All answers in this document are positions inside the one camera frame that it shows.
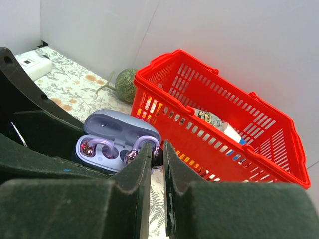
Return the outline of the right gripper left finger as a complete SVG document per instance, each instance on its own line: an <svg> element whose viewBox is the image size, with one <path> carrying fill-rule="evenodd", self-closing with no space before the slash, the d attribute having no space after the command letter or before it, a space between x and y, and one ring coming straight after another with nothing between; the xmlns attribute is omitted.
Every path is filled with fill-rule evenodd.
<svg viewBox="0 0 319 239"><path fill-rule="evenodd" d="M108 179L11 179L0 184L3 239L145 239L151 147Z"/></svg>

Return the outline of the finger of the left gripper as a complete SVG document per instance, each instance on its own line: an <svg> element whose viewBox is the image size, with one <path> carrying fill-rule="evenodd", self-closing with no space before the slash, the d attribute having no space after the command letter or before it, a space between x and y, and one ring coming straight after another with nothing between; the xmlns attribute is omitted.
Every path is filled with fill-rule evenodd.
<svg viewBox="0 0 319 239"><path fill-rule="evenodd" d="M0 131L29 149L71 159L83 124L52 101L25 73L13 53L0 49Z"/></svg>
<svg viewBox="0 0 319 239"><path fill-rule="evenodd" d="M0 183L11 179L108 179L111 176L81 164L49 157L0 135Z"/></svg>

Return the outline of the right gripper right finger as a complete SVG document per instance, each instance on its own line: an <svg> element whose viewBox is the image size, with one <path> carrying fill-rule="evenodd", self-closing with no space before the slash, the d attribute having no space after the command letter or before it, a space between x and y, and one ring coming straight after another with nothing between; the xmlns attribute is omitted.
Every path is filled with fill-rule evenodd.
<svg viewBox="0 0 319 239"><path fill-rule="evenodd" d="M208 182L164 142L166 235L171 239L316 239L319 216L291 183Z"/></svg>

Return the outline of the purple earbud charging case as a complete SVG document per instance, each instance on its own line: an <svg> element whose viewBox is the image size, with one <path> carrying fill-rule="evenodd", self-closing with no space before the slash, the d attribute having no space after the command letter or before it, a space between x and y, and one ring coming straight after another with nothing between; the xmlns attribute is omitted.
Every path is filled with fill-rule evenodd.
<svg viewBox="0 0 319 239"><path fill-rule="evenodd" d="M131 115L114 110L97 110L85 120L81 136L75 146L72 160L107 174L122 170L137 157L142 146L151 145L152 171L163 166L163 150L160 147L160 133L149 123ZM90 139L106 139L114 147L114 159L103 155L84 156L80 152L81 142Z"/></svg>

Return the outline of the white rectangular device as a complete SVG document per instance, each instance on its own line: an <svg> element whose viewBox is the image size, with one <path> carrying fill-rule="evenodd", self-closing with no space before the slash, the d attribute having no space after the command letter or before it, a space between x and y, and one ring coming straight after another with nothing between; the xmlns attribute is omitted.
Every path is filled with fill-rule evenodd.
<svg viewBox="0 0 319 239"><path fill-rule="evenodd" d="M41 55L35 51L15 55L15 58L33 81L50 73L53 68L53 63L48 56Z"/></svg>

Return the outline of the red plastic shopping basket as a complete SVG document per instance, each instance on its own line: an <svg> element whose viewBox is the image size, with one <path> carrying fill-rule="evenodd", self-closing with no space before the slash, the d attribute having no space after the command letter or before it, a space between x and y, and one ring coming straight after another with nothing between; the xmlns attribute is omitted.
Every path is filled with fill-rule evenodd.
<svg viewBox="0 0 319 239"><path fill-rule="evenodd" d="M311 186L293 120L217 69L176 50L140 69L134 84L131 114L204 179Z"/></svg>

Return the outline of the blue white paper roll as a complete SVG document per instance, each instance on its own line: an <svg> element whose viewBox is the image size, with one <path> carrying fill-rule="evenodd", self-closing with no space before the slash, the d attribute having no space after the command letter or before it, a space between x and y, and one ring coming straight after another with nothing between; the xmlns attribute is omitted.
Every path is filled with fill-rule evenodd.
<svg viewBox="0 0 319 239"><path fill-rule="evenodd" d="M245 145L247 142L237 133L237 131L227 122L222 123L223 131L226 136L239 143Z"/></svg>

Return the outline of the grey printed snack pouch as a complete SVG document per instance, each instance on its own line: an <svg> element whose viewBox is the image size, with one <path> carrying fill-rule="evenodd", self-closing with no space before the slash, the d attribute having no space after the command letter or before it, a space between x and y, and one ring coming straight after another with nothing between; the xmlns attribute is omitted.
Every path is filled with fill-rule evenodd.
<svg viewBox="0 0 319 239"><path fill-rule="evenodd" d="M216 116L215 114L208 112L208 111L204 111L204 110L200 110L200 109L194 109L195 110L195 115L197 117L199 117L200 119L204 120L206 123L210 124L211 126L215 127L216 129L223 131L223 127L222 127L222 120Z"/></svg>

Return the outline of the green round melon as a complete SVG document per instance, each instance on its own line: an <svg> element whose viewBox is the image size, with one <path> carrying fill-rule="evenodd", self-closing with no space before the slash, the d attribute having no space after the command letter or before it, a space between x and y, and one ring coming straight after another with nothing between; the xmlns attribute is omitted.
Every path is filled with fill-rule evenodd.
<svg viewBox="0 0 319 239"><path fill-rule="evenodd" d="M115 71L112 71L110 77L104 85L100 86L96 90L96 94L103 88L107 87L111 90L114 90L117 94L117 97L124 102L132 104L136 94L137 87L134 84L135 75L138 69L127 68L120 72L116 77L115 86L110 86L110 81Z"/></svg>

